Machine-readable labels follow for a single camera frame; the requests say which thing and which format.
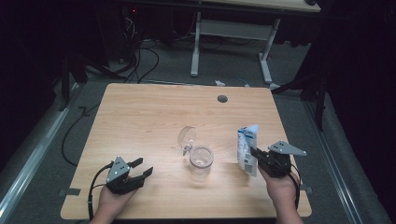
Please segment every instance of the wrist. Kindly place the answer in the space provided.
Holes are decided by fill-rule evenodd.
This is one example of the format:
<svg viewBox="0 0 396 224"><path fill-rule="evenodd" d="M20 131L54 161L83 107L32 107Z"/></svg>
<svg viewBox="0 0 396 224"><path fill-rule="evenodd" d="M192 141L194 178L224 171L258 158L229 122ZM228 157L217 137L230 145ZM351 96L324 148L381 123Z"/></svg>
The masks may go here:
<svg viewBox="0 0 396 224"><path fill-rule="evenodd" d="M111 224L114 218L106 209L98 208L90 224Z"/></svg>
<svg viewBox="0 0 396 224"><path fill-rule="evenodd" d="M277 213L297 212L294 202L280 202L280 203L274 202L274 207Z"/></svg>

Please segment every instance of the cable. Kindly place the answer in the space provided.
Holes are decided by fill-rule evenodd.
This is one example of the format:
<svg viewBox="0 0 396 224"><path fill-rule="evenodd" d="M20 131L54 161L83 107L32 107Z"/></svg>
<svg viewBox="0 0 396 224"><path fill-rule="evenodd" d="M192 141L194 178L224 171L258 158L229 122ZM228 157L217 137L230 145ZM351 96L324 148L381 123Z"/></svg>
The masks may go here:
<svg viewBox="0 0 396 224"><path fill-rule="evenodd" d="M92 191L94 189L93 185L95 184L96 178L99 176L99 174L101 174L105 169L111 168L113 166L113 163L114 161L112 161L111 163L100 169L91 182L90 193L88 194L88 214L90 215L90 220L93 219L93 206L92 206Z"/></svg>
<svg viewBox="0 0 396 224"><path fill-rule="evenodd" d="M192 46L193 44L194 44L194 40L193 39L191 39L193 37L193 35L192 36L189 36L189 38L185 38L185 39L180 39L180 40L178 40L178 41L175 41L174 42L174 44L176 44L176 45L178 45L178 46L181 46L181 47L189 47L189 46Z"/></svg>
<svg viewBox="0 0 396 224"><path fill-rule="evenodd" d="M188 35L191 33L192 27L194 26L194 22L195 22L196 16L197 16L197 12L194 13L194 17L192 18L192 22L191 22L191 26L190 26L189 31L185 35L183 35L181 38L174 39L174 41L188 39L188 38L191 38L191 37L194 36L194 35L190 35L190 36L188 36Z"/></svg>
<svg viewBox="0 0 396 224"><path fill-rule="evenodd" d="M248 83L247 83L244 79L239 78L239 77L237 77L236 79L238 79L239 81L245 83L245 87L250 87L250 86L248 85Z"/></svg>
<svg viewBox="0 0 396 224"><path fill-rule="evenodd" d="M142 81L143 77L145 77L145 76L148 75L152 70L154 70L154 69L157 67L158 63L160 62L160 56L159 56L154 50L152 50L152 49L146 49L146 50L151 51L153 54L155 54L155 56L157 56L157 62L154 64L154 66L153 66L150 70L148 70L147 73L145 73L141 78L139 78L139 79L137 80L137 84L139 84L139 83Z"/></svg>
<svg viewBox="0 0 396 224"><path fill-rule="evenodd" d="M105 184L95 185L93 188L96 189L97 187L104 186Z"/></svg>
<svg viewBox="0 0 396 224"><path fill-rule="evenodd" d="M138 67L139 64L140 64L140 58L141 58L141 56L140 56L140 48L138 49L137 54L138 54L138 56L139 56L139 57L137 58L137 64L134 66L134 70L127 76L127 78L125 78L124 83L128 82L128 79L129 79L129 78L130 78L129 82L131 83L132 80L133 80L133 78L134 78L134 74L136 74L136 79L139 79L139 76L138 76L138 74L137 74L137 67Z"/></svg>
<svg viewBox="0 0 396 224"><path fill-rule="evenodd" d="M215 46L214 48L207 48L207 47L204 47L201 43L200 43L200 48L202 48L202 49L211 49L211 50L215 50L215 49L218 49L218 48L220 48L222 45L223 45L223 43L224 43L224 38L223 37L221 37L221 36L213 36L212 37L212 39L215 39L214 41L211 41L210 39L211 38L209 38L208 36L206 36L206 38L202 38L203 40L206 40L208 43L210 43L210 42L218 42L218 45L217 46Z"/></svg>
<svg viewBox="0 0 396 224"><path fill-rule="evenodd" d="M276 163L275 165L277 165L278 168L281 169L283 171L283 173L288 175L290 177L291 181L293 181L294 187L296 188L296 198L294 200L294 204L295 204L296 209L297 209L298 208L298 204L300 203L300 186L301 186L300 171L293 164L291 165L292 167L294 167L294 169L297 171L297 174L298 174L299 183L297 184L297 181L294 179L294 177L291 175L291 173L288 172L286 169L284 169L284 167L282 167L282 165L280 164L280 162L278 160L274 159L274 162Z"/></svg>
<svg viewBox="0 0 396 224"><path fill-rule="evenodd" d="M93 111L97 106L99 106L100 103L94 105L93 107L91 107L89 110L85 110L86 107L80 107L80 108L84 108L84 111L82 112L81 116L76 119L73 124L67 129L66 134L64 135L64 140L62 141L62 145L61 145L61 152L62 152L62 157L64 157L64 160L67 161L69 164L73 165L73 166L77 166L76 163L70 161L69 159L67 159L65 153L64 153L64 143L66 142L66 138L67 135L70 134L71 130L75 127L75 125L84 117L86 117L91 111Z"/></svg>
<svg viewBox="0 0 396 224"><path fill-rule="evenodd" d="M128 51L129 51L129 49L134 49L134 45L133 45L133 42L134 42L134 30L135 30L135 27L134 27L134 22L131 20L131 19L129 19L129 18L124 18L125 20L127 20L128 22L129 22L129 25L128 25L128 27L125 29L125 32L123 33L124 34L124 36L125 36L125 42L126 42L126 45L125 45L125 48L126 48L126 50L125 50L125 55L127 55L128 53ZM132 33L130 34L130 28L131 28L131 26L133 26L133 30L132 30ZM84 60L84 61L86 61L86 62L88 62L88 60L87 59L85 59L85 58L83 58L82 56L81 56L81 58ZM98 72L96 72L96 71L92 71L90 68L88 68L88 67L85 67L85 72L87 72L87 73L89 73L89 74L92 74L92 75L94 75L94 76L103 76L103 75L109 75L109 76L111 76L111 77L116 77L116 78L122 78L122 77L120 77L120 76L118 76L120 73L123 73L123 72L126 72L126 71L128 71L129 69L131 69L132 67L134 67L135 66L135 63L136 63L136 60L135 60L135 56L134 56L134 54L131 56L131 58L130 58L130 61L128 62L128 64L126 65L126 66L124 66L124 67L122 67L121 69L118 69L118 70L116 70L116 71L110 71L110 69L108 68L108 67L105 67L105 66L102 66L102 65L99 65L99 64L94 64L94 63L92 63L92 62L90 62L89 64L91 64L91 65L93 65L93 67L96 69L96 70L98 70Z"/></svg>

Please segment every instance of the glass cup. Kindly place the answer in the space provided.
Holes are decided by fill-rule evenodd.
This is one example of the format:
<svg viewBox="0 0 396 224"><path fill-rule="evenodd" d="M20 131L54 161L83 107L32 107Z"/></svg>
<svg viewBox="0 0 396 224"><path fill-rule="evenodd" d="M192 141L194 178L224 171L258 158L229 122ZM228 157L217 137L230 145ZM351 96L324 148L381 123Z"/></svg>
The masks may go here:
<svg viewBox="0 0 396 224"><path fill-rule="evenodd" d="M194 175L208 175L213 163L213 152L208 147L194 147L190 151L190 170Z"/></svg>

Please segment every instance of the black cable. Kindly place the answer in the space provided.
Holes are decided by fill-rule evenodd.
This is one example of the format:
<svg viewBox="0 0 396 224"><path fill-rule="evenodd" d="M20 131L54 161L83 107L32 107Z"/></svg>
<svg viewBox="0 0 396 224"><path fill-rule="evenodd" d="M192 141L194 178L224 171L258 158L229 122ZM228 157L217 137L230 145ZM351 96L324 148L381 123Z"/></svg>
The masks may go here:
<svg viewBox="0 0 396 224"><path fill-rule="evenodd" d="M104 186L105 184L95 185L93 188L96 189L97 187Z"/></svg>
<svg viewBox="0 0 396 224"><path fill-rule="evenodd" d="M215 49L218 49L218 48L220 48L222 45L223 45L223 43L224 43L224 38L223 37L221 37L221 36L215 36L215 37L213 37L213 39L215 39L215 41L210 41L210 38L207 36L206 38L203 38L203 40L206 40L208 43L210 43L210 42L218 42L218 45L217 46L215 46L214 48L207 48L207 47L204 47L203 45L202 45L202 43L200 43L200 48L202 48L202 49L209 49L209 50L215 50Z"/></svg>
<svg viewBox="0 0 396 224"><path fill-rule="evenodd" d="M134 50L134 29L131 31L129 31L129 28L133 25L134 26L134 22L131 21L129 18L126 17L121 17L122 21L125 22L125 20L129 20L130 24L128 26L128 28L126 27L126 25L124 24L124 30L123 30L123 34L125 35L125 51L123 52L124 54L124 58L127 58L127 55L129 53L130 50ZM128 62L128 64L124 67L122 67L121 69L118 69L116 71L111 71L108 67L104 67L101 66L99 64L94 64L94 63L89 63L90 65L92 65L92 67L94 67L96 70L98 70L99 72L95 72L92 71L91 69L89 69L88 67L85 67L85 71L89 74L95 75L95 76L103 76L103 75L109 75L111 77L116 77L116 78L122 78L120 76L118 76L120 73L126 72L128 70L130 70L132 67L134 67L135 65L135 57L134 55L132 55L130 57L130 61Z"/></svg>
<svg viewBox="0 0 396 224"><path fill-rule="evenodd" d="M133 46L133 48L136 48L136 49L139 49L139 55L140 55L140 45L141 45L141 41L139 41L138 42L138 46L137 45L134 45ZM156 46L156 42L154 42L154 46L151 46L151 47L149 47L149 48L154 48ZM130 61L129 61L129 63L128 63L128 65L126 65L125 67L122 67L121 69L119 69L119 70L116 70L116 71L114 71L114 72L112 72L112 71L110 71L110 72L112 72L112 73L114 73L114 74L116 74L116 75L118 75L118 74L120 74L120 73L123 73L123 72L126 72L126 71L128 71L128 70L130 70L132 67L134 68L134 70L132 70L132 72L127 76L127 77L123 77L122 79L123 79L123 83L126 83L126 82L128 82L128 79L130 79L131 78L131 76L136 72L136 69L137 69L137 66L140 64L140 56L139 56L139 58L137 59L136 58L136 55L133 53L132 54L132 56L131 56L131 59L130 59ZM105 73L103 73L103 72L101 72L101 71L93 71L93 70L91 70L90 68L88 68L88 67L85 67L85 72L86 73L89 73L89 74L91 74L91 75L94 75L94 76L104 76L104 75L106 75Z"/></svg>
<svg viewBox="0 0 396 224"><path fill-rule="evenodd" d="M297 184L297 181L294 179L294 177L291 175L291 173L288 173L288 176L290 179L293 181L294 187L296 188L296 198L294 200L294 204L296 206L296 209L298 208L298 204L300 202L300 187Z"/></svg>
<svg viewBox="0 0 396 224"><path fill-rule="evenodd" d="M141 78L139 78L139 79L137 80L137 84L139 84L139 83L142 81L143 77L145 77L145 76L148 75L152 70L154 70L154 69L157 67L158 63L160 62L160 56L159 56L154 50L152 50L152 49L146 49L146 50L151 51L153 54L155 54L155 56L157 56L157 62L154 64L154 66L153 66L150 70L147 71L147 73L145 73Z"/></svg>
<svg viewBox="0 0 396 224"><path fill-rule="evenodd" d="M297 169L297 167L295 165L291 165L292 167L294 167L294 169L296 170L297 174L298 174L298 179L299 179L299 183L298 186L296 187L296 208L298 208L298 204L300 202L300 186L301 186L301 175L300 175L300 171Z"/></svg>
<svg viewBox="0 0 396 224"><path fill-rule="evenodd" d="M67 162L68 162L69 164L71 164L71 165L77 166L76 163L74 163L74 162L70 161L69 159L67 159L67 157L66 157L66 155L65 155L65 153L64 153L64 143L66 142L67 135L70 134L70 132L72 131L72 129L75 127L75 125L76 125L81 119L83 119L84 117L86 117L91 111L93 111L97 106L99 106L99 104L100 104L100 103L94 105L94 106L91 107L89 110L85 110L85 109L84 109L84 111L83 111L83 113L81 114L81 116L80 116L78 119L76 119L76 121L73 122L73 124L68 128L66 134L64 135L64 140L62 141L62 145L61 145L62 157L64 158L65 161L67 161Z"/></svg>
<svg viewBox="0 0 396 224"><path fill-rule="evenodd" d="M139 75L137 74L137 67L139 67L140 58L141 58L141 56L140 56L140 48L138 49L137 54L138 54L137 64L134 66L134 70L127 76L127 78L125 78L124 83L128 82L128 79L130 79L129 82L131 83L131 81L134 78L134 74L136 74L136 78L139 79Z"/></svg>
<svg viewBox="0 0 396 224"><path fill-rule="evenodd" d="M174 40L173 43L176 44L176 45L182 46L182 47L192 46L194 44L194 42L195 42L193 39L191 39L192 37L194 37L194 36L192 35L192 36L189 36L188 38ZM180 44L179 42L188 42L188 43L187 44Z"/></svg>
<svg viewBox="0 0 396 224"><path fill-rule="evenodd" d="M93 206L92 206L92 191L94 189L93 185L95 184L96 178L99 176L99 174L101 174L105 169L111 168L113 166L113 163L114 161L112 161L111 163L100 169L91 182L90 193L88 194L88 214L90 215L90 220L93 219Z"/></svg>
<svg viewBox="0 0 396 224"><path fill-rule="evenodd" d="M194 28L194 24L196 24L195 22L196 18L197 18L197 11L194 12L194 16L192 17L190 28L185 35L180 35L176 30L174 30L174 34L178 36L178 38L173 40L174 43L177 43L178 40L184 40L195 36L195 35L191 35L191 31Z"/></svg>

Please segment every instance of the forearm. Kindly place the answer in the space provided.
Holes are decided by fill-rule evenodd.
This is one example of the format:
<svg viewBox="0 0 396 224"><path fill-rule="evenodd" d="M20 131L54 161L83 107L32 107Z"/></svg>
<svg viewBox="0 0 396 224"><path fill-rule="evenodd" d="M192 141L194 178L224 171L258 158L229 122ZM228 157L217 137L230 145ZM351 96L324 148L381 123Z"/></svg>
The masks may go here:
<svg viewBox="0 0 396 224"><path fill-rule="evenodd" d="M303 224L294 204L276 206L276 224Z"/></svg>
<svg viewBox="0 0 396 224"><path fill-rule="evenodd" d="M90 224L111 224L114 217L111 216L106 209L98 209Z"/></svg>

